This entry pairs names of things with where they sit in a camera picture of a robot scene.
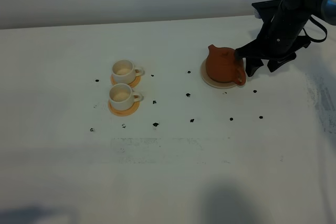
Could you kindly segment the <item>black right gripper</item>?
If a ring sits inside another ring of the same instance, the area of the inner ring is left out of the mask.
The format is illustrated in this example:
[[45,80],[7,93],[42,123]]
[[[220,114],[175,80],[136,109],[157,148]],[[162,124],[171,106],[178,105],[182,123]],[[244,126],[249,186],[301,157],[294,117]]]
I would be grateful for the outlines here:
[[308,36],[299,35],[310,16],[308,11],[301,8],[289,10],[281,1],[272,20],[263,24],[258,42],[253,40],[234,52],[236,60],[245,58],[246,75],[252,77],[264,65],[260,51],[266,59],[271,59],[267,63],[270,72],[295,60],[295,51],[307,48],[311,43]]

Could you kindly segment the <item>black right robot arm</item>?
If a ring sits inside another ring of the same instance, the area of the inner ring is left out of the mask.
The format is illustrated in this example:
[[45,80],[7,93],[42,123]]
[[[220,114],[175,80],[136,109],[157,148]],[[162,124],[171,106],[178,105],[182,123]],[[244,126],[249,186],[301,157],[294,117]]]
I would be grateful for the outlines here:
[[335,25],[335,0],[271,0],[252,4],[262,28],[255,40],[235,50],[237,60],[245,59],[245,72],[253,76],[267,60],[267,67],[274,72],[282,65],[296,58],[296,51],[307,48],[312,42],[321,43],[322,39],[313,39],[308,34],[300,35],[307,22],[327,29],[316,21],[319,18]]

